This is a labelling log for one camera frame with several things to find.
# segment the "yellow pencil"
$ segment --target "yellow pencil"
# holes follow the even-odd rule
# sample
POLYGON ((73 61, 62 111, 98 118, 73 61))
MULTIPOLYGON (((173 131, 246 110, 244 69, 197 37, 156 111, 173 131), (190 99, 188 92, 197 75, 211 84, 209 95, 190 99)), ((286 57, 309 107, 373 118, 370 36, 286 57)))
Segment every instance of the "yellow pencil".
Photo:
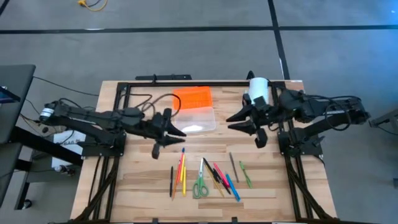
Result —
POLYGON ((182 185, 182 195, 184 197, 187 196, 187 167, 184 167, 184 178, 183 178, 183 185, 182 185))
POLYGON ((182 156, 182 163, 181 163, 181 175, 180 175, 180 182, 181 183, 182 183, 184 165, 185 165, 185 154, 182 156))

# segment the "scissors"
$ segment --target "scissors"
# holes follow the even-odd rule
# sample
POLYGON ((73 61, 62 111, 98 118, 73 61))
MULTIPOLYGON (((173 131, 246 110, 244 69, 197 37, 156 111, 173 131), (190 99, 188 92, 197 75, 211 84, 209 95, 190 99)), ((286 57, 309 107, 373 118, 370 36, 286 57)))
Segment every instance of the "scissors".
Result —
POLYGON ((193 198, 195 199, 206 197, 209 194, 209 189, 207 188, 207 186, 205 185, 205 181, 203 180, 203 158, 200 162, 198 179, 193 184, 192 192, 193 198))

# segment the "gray floor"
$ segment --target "gray floor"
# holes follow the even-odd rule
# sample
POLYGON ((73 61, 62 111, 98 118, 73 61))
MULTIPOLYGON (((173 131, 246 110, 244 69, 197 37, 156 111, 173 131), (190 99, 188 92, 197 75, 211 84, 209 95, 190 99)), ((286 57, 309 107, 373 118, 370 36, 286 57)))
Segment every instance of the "gray floor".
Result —
MULTIPOLYGON (((398 23, 396 1, 275 0, 275 7, 282 26, 398 23)), ((269 25, 267 1, 260 0, 118 0, 97 13, 75 0, 10 0, 0 17, 0 29, 269 25)), ((398 108, 398 30, 285 31, 282 39, 291 79, 303 80, 308 93, 359 96, 373 117, 398 108)), ((3 65, 33 63, 36 76, 91 93, 99 92, 103 80, 132 80, 153 73, 240 79, 253 70, 257 76, 282 79, 272 31, 0 35, 0 49, 3 65)), ((37 80, 28 95, 38 109, 60 97, 96 104, 96 98, 37 80)), ((22 112, 36 116, 28 104, 22 112)), ((392 185, 392 178, 398 177, 396 136, 368 125, 325 135, 326 171, 338 216, 396 223, 398 190, 392 185)), ((0 223, 68 219, 77 177, 33 185, 29 198, 35 205, 14 211, 21 181, 22 174, 16 173, 0 209, 0 223)))

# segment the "red pen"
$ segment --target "red pen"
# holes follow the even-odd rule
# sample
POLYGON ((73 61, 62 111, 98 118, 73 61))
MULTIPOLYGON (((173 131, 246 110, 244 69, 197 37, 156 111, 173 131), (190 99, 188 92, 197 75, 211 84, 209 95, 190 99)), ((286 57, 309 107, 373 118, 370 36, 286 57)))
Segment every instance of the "red pen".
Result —
POLYGON ((222 173, 222 171, 220 170, 220 168, 218 168, 218 165, 217 165, 215 162, 213 163, 213 165, 214 165, 214 167, 216 168, 217 172, 220 174, 220 176, 221 176, 221 178, 223 179, 223 182, 225 183, 225 185, 226 185, 227 187, 230 187, 228 181, 226 180, 226 177, 224 176, 224 174, 222 173))

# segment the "white paper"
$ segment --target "white paper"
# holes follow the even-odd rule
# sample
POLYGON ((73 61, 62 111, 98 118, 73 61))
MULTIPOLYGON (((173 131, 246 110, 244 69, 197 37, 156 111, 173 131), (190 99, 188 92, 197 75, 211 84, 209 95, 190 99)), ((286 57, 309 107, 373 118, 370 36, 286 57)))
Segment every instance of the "white paper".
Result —
MULTIPOLYGON (((86 139, 86 135, 83 133, 80 133, 78 131, 75 131, 73 133, 73 135, 70 136, 71 134, 72 134, 72 131, 64 131, 63 133, 54 134, 53 142, 61 143, 61 142, 65 141, 66 139, 68 139, 61 146, 64 147, 65 149, 69 149, 69 150, 81 155, 83 148, 80 147, 77 143, 84 141, 86 139)), ((71 164, 70 162, 65 162, 61 159, 53 157, 51 167, 55 168, 60 165, 68 166, 70 164, 71 164)))

